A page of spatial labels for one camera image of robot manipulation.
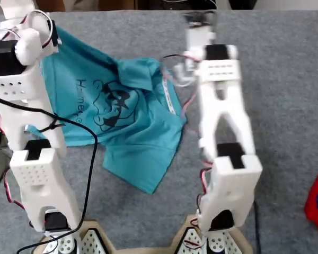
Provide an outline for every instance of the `blue t-shirt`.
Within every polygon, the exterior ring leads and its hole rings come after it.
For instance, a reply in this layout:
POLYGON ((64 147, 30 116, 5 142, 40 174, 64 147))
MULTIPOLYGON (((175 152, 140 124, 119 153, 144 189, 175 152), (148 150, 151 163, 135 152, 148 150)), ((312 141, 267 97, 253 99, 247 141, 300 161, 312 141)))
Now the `blue t-shirt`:
MULTIPOLYGON (((151 58, 120 60, 58 28, 59 52, 41 63, 53 111, 82 123, 105 145, 103 166, 153 193, 178 147, 186 119, 173 84, 151 58)), ((68 146, 94 143, 66 124, 68 146)))

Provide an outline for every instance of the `white plastic bracket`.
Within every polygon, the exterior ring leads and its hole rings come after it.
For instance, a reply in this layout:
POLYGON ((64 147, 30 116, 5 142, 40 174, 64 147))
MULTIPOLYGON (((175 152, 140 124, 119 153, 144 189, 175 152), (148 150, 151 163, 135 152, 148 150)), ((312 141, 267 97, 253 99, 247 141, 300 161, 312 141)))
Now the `white plastic bracket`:
POLYGON ((75 194, 61 172, 55 149, 42 149, 38 160, 26 160, 27 156, 27 150, 15 151, 10 166, 34 229, 44 231, 45 207, 49 206, 55 207, 66 217, 71 229, 76 228, 81 213, 75 194))
POLYGON ((89 229, 81 245, 82 254, 108 254, 95 229, 89 229))
MULTIPOLYGON (((15 104, 53 112, 38 62, 33 66, 28 66, 22 74, 0 76, 0 98, 15 104)), ((53 118, 42 113, 18 110, 1 103, 0 115, 1 127, 12 150, 25 148, 27 139, 24 135, 24 128, 26 125, 34 125, 41 130, 53 121, 53 118)), ((66 144, 61 128, 45 131, 43 135, 61 156, 65 155, 66 144)))
POLYGON ((229 157, 217 157, 211 170, 207 194, 200 200, 198 226, 209 236, 212 220, 222 211, 232 212, 234 227, 242 226, 254 200, 254 188, 262 172, 256 155, 243 155, 244 168, 234 169, 229 157))
POLYGON ((237 49, 235 46, 227 48, 232 59, 204 60, 198 70, 201 112, 199 146, 204 149, 209 161, 217 157, 215 134, 221 116, 229 123, 245 153, 255 154, 251 123, 244 108, 239 61, 234 59, 237 49), (218 97, 217 89, 223 91, 223 98, 218 97))

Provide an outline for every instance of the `gray carpet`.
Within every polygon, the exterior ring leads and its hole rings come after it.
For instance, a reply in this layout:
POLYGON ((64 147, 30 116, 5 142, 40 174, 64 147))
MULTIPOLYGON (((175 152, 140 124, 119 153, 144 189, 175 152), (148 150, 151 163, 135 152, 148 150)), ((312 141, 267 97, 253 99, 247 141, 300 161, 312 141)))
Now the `gray carpet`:
MULTIPOLYGON (((118 58, 159 58, 184 50, 178 12, 56 13, 58 25, 118 58)), ((257 187, 262 253, 318 254, 318 230, 303 206, 318 174, 318 12, 220 12, 218 42, 238 45, 243 93, 264 171, 257 187)), ((182 100, 191 89, 179 90, 182 100)), ((189 111, 198 122, 197 104, 189 111)), ((220 126, 220 141, 233 135, 220 126)), ((154 195, 101 168, 96 158, 87 218, 96 218, 117 248, 168 246, 195 212, 201 191, 197 138, 185 134, 179 152, 154 195)), ((63 171, 83 203, 92 147, 68 149, 63 171)), ((12 183, 12 192, 18 189, 12 183)), ((254 244, 251 213, 242 228, 254 244)), ((41 238, 24 212, 6 202, 0 185, 0 253, 41 238)))

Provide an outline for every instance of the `printed graphic on shirt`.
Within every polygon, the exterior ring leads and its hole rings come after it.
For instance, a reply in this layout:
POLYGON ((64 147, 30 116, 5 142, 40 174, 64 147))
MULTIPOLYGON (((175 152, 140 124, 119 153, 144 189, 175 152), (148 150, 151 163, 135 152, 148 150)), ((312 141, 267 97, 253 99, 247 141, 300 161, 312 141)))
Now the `printed graphic on shirt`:
POLYGON ((93 85, 99 92, 93 102, 96 107, 93 120, 101 131, 110 131, 134 123, 135 110, 139 101, 136 90, 129 89, 115 80, 107 83, 95 80, 93 85))

